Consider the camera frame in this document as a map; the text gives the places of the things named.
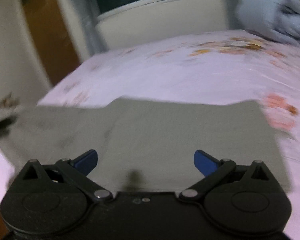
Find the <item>grey curtain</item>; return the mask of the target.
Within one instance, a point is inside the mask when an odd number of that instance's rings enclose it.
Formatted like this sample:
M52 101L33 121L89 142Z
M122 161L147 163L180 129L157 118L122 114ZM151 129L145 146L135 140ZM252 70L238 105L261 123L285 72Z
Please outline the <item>grey curtain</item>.
M84 39L90 55L107 51L101 35L96 30L97 20L92 0L70 0L78 14Z
M242 24L237 18L236 7L239 4L240 0L225 0L225 7L228 16L229 29L239 30L243 29Z

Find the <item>brown wooden door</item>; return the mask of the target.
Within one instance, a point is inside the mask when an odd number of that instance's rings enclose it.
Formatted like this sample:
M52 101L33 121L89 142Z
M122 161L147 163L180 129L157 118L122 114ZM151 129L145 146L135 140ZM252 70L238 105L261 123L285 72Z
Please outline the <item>brown wooden door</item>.
M27 27L45 72L57 85L79 66L57 0L21 0Z

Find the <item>pink floral bed sheet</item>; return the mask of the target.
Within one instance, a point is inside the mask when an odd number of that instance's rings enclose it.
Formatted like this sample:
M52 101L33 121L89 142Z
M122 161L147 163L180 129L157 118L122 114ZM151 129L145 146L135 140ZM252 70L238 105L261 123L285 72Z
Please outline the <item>pink floral bed sheet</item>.
M242 30L186 35L97 54L39 106L103 108L117 99L226 106L259 104L291 188L285 232L300 239L300 47ZM0 203L17 174L0 149Z

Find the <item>light blue folded quilt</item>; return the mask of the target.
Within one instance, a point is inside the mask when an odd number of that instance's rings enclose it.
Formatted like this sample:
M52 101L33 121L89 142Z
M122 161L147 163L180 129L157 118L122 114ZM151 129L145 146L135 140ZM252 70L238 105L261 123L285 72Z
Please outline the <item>light blue folded quilt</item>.
M245 30L255 35L300 45L300 0L242 0L236 15Z

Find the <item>grey right curtain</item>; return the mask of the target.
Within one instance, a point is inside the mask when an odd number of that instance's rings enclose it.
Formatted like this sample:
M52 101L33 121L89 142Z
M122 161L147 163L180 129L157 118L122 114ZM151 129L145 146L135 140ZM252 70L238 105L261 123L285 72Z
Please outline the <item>grey right curtain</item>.
M239 4L240 0L225 0L225 7L228 16L229 29L239 30L243 29L242 24L237 18L236 7Z

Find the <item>grey pants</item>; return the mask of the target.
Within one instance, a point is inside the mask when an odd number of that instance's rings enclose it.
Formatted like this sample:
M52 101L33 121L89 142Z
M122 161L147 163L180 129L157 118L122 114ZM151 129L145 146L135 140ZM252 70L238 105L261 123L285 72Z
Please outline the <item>grey pants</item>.
M20 171L98 153L89 178L110 191L181 191L202 179L196 150L238 165L263 161L291 185L275 132L255 101L226 106L117 99L103 108L20 107L0 149Z

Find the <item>grey left curtain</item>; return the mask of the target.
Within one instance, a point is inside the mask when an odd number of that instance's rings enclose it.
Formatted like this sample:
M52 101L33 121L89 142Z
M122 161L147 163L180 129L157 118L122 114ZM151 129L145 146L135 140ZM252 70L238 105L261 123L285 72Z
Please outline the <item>grey left curtain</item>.
M96 30L97 20L92 0L70 0L78 14L84 39L90 55L107 51L101 35Z

